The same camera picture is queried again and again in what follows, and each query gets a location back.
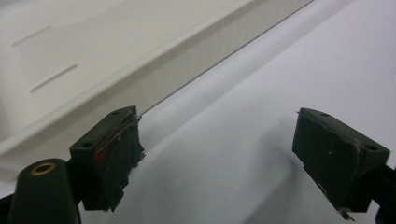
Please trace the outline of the white plastic tray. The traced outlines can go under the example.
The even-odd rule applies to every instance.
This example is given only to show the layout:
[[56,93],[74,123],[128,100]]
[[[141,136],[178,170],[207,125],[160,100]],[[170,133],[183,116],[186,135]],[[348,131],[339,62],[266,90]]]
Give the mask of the white plastic tray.
[[0,0],[0,181],[146,111],[312,0]]

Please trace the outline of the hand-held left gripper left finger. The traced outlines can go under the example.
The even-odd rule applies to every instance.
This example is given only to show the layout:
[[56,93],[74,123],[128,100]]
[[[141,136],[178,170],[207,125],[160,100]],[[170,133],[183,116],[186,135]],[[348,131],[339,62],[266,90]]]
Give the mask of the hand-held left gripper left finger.
[[84,208],[115,210],[131,171],[145,157],[134,105],[107,114],[70,148]]

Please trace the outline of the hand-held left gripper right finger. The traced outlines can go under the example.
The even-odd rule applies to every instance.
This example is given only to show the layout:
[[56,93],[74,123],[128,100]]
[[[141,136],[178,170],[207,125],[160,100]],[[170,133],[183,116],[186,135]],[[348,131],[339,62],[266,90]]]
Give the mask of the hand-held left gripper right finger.
[[301,108],[292,152],[344,219],[376,202],[375,220],[390,220],[387,148],[327,113]]

